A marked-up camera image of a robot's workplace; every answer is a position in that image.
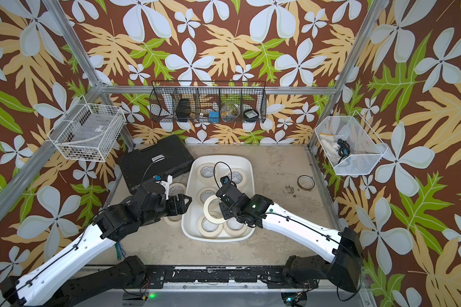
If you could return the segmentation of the white plastic storage tray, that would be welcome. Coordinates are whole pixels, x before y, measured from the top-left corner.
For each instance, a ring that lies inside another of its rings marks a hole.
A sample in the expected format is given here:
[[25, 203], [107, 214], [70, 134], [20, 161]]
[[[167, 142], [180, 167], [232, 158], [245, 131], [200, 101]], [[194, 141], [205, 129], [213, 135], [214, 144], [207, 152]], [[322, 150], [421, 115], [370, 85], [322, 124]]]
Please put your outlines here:
[[235, 243], [250, 238], [254, 229], [239, 223], [234, 217], [225, 219], [220, 200], [215, 196], [220, 179], [228, 176], [237, 189], [251, 197], [255, 194], [251, 162], [240, 156], [213, 155], [196, 159], [190, 170], [186, 194], [192, 198], [183, 215], [183, 233], [208, 243]]

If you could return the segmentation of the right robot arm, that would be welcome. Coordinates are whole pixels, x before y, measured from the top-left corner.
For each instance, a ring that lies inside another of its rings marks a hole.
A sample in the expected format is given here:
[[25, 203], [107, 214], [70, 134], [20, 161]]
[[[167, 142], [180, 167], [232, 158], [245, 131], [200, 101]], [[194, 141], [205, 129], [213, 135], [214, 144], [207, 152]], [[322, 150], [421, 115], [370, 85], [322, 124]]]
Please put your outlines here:
[[224, 219], [234, 218], [244, 227], [282, 234], [315, 252], [313, 257], [288, 259], [282, 273], [291, 286], [309, 279], [327, 279], [338, 289], [353, 293], [360, 290], [364, 256], [353, 230], [325, 228], [292, 214], [265, 196], [248, 197], [228, 176], [217, 180], [217, 184], [216, 197]]

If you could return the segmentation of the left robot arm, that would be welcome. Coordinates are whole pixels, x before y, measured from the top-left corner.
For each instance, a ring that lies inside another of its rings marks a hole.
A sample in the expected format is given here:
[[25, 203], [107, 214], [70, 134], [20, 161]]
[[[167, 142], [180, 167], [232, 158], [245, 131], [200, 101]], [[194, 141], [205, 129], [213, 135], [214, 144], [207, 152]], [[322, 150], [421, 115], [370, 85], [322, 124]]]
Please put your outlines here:
[[185, 214], [192, 198], [170, 196], [171, 182], [172, 176], [165, 181], [143, 182], [134, 195], [103, 209], [78, 238], [39, 268], [20, 278], [6, 278], [1, 283], [3, 302], [12, 306], [43, 305], [89, 261], [140, 227]]

